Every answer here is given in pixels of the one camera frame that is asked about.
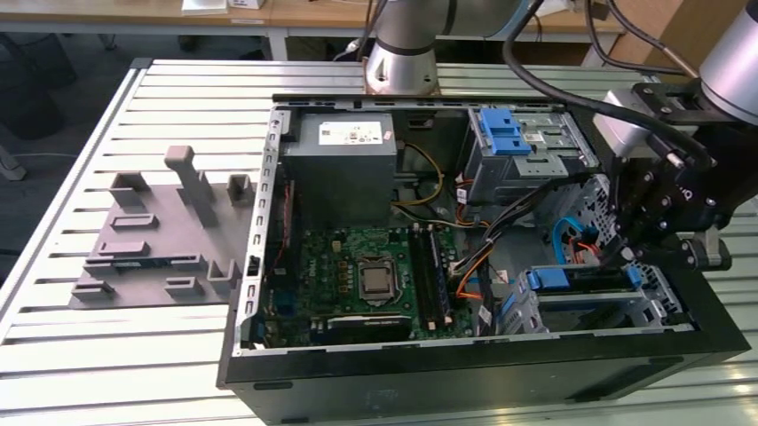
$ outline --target expansion slot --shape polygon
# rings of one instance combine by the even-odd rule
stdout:
[[[441,265],[443,251],[439,246],[439,239],[436,237],[432,225],[428,226],[427,234],[431,246],[431,256],[432,259],[435,260],[433,280],[436,284],[436,297],[439,299],[439,306],[441,308],[441,314],[444,316],[444,323],[447,326],[452,323],[452,317],[449,316],[449,298],[447,296],[447,275],[445,275],[445,268]]]
[[[444,282],[444,270],[433,230],[417,225],[408,230],[408,247],[416,285],[416,301],[421,325],[436,330],[449,324],[449,301]]]

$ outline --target gray plastic part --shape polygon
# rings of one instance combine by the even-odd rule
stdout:
[[[201,296],[204,293],[202,286],[200,286],[196,277],[166,278],[162,289],[170,297]]]
[[[176,271],[205,271],[208,263],[202,255],[193,255],[189,260],[172,260],[170,266]]]
[[[248,175],[232,175],[228,177],[226,195],[232,206],[250,206],[256,199],[256,190],[249,182]]]
[[[113,288],[102,280],[86,280],[73,287],[70,295],[81,302],[108,301],[113,297]]]
[[[237,286],[237,281],[241,278],[241,271],[237,268],[237,262],[234,262],[234,259],[228,261],[225,273],[222,273],[218,269],[217,263],[210,262],[206,278],[216,293],[218,295],[228,294],[232,288]]]
[[[198,189],[201,180],[196,173],[192,176]],[[226,190],[240,182],[244,188],[245,181],[238,177],[229,181],[206,187],[213,195],[205,197],[205,202],[213,209],[217,225],[202,227],[196,209],[182,203],[178,185],[141,187],[138,183],[144,180],[138,174],[116,177],[118,189],[132,189],[126,205],[142,205],[144,216],[136,217],[137,224],[160,222],[160,226],[113,227],[116,218],[130,217],[121,205],[113,204],[82,266],[78,284],[84,287],[72,293],[68,303],[72,309],[226,303],[229,290],[241,279],[238,265],[245,260],[252,218],[252,205],[229,199]],[[102,248],[109,256],[100,252]],[[193,283],[186,281],[189,278],[194,278]],[[98,281],[106,281],[110,291],[98,292],[86,287]]]
[[[153,229],[157,227],[157,217],[152,213],[136,213],[116,216],[110,219],[110,228],[116,231]]]
[[[140,173],[117,173],[108,190],[124,213],[142,213],[144,204],[140,193],[149,192]]]
[[[144,241],[102,242],[97,249],[100,256],[146,256],[150,246]]]
[[[162,161],[165,166],[176,172],[182,186],[182,198],[189,201],[202,227],[217,225],[217,217],[210,203],[214,200],[210,185],[205,175],[197,173],[192,165],[194,151],[190,146],[169,146]]]

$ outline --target blue cable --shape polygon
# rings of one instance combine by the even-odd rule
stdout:
[[[552,251],[555,252],[555,260],[557,264],[565,264],[565,258],[563,256],[563,247],[560,246],[560,225],[565,223],[568,224],[579,233],[584,231],[584,227],[581,224],[569,216],[561,217],[555,222],[552,226]]]

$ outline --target metal rail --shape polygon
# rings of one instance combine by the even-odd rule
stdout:
[[[539,67],[551,84],[585,96],[640,81],[623,71]],[[0,423],[258,425],[216,389],[224,305],[70,311],[69,290],[112,204],[116,171],[145,170],[176,184],[169,145],[192,145],[208,180],[257,180],[270,94],[359,93],[357,65],[156,60],[130,70],[0,291]],[[443,65],[444,94],[528,96],[505,67]],[[758,209],[742,206],[722,234],[734,267],[709,283],[758,346]],[[397,424],[637,425],[758,422],[758,351],[692,369],[609,403],[541,406],[392,419]],[[385,424],[387,419],[352,424]]]

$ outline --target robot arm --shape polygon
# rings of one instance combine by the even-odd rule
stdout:
[[[376,21],[365,82],[377,94],[436,90],[436,36],[489,37],[508,32],[525,0],[388,0]]]
[[[640,83],[611,91],[605,101],[645,112],[691,134],[711,157],[707,170],[660,158],[649,134],[625,122],[595,116],[612,156],[616,237],[608,264],[632,258],[697,270],[731,267],[719,229],[758,194],[758,0],[751,0],[688,84]],[[680,241],[675,233],[693,233]]]
[[[425,95],[436,91],[436,36],[504,33],[511,35],[508,45],[543,0],[533,0],[528,10],[527,0],[385,2],[365,67],[367,86],[377,94]],[[758,0],[751,0],[700,67],[700,79],[685,85],[640,83],[608,93],[605,104],[641,114],[637,125],[603,114],[593,119],[601,134],[595,148],[608,153],[600,160],[611,178],[616,228],[600,256],[603,264],[637,259],[699,270],[731,267],[718,230],[758,194],[756,77]],[[555,93],[561,93],[557,100],[572,103],[567,93],[524,81],[547,96],[557,98]],[[687,152],[685,146],[697,152]],[[693,237],[681,243],[672,238],[676,233]]]

